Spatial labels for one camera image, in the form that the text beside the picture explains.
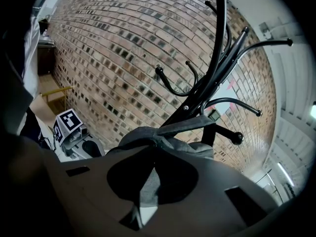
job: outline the gray cloth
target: gray cloth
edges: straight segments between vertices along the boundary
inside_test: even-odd
[[[138,139],[156,139],[162,141],[167,147],[179,152],[195,154],[199,157],[213,158],[213,148],[201,142],[186,143],[176,138],[170,137],[170,134],[194,130],[213,124],[214,122],[204,115],[191,118],[182,122],[166,125],[161,128],[139,127],[126,134],[119,143],[119,146],[126,145]]]
[[[179,154],[192,154],[197,157],[213,158],[213,148],[201,142],[186,143],[169,135],[198,129],[212,124],[213,121],[206,116],[198,116],[183,122],[167,125],[161,128],[139,127],[126,134],[119,146],[126,145],[138,139],[155,139],[163,142],[167,147],[179,152]],[[144,187],[140,191],[140,206],[151,207],[158,204],[157,190],[160,186],[160,179],[155,169],[152,170]]]

